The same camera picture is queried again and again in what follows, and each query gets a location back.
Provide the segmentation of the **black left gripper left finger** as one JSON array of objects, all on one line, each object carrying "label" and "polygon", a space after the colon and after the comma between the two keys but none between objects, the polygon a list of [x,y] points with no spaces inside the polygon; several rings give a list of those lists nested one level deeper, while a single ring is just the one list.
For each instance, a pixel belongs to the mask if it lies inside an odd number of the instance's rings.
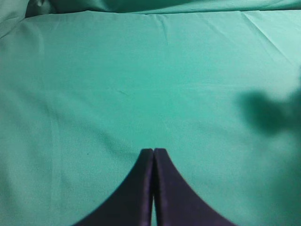
[{"label": "black left gripper left finger", "polygon": [[150,226],[154,152],[142,149],[119,187],[76,226]]}]

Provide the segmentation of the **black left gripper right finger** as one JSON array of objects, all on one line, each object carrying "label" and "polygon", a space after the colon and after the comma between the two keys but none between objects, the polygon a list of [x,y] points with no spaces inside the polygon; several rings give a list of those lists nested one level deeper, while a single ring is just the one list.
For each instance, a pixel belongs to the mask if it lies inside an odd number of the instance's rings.
[{"label": "black left gripper right finger", "polygon": [[154,150],[154,199],[158,226],[233,226],[187,184],[167,150]]}]

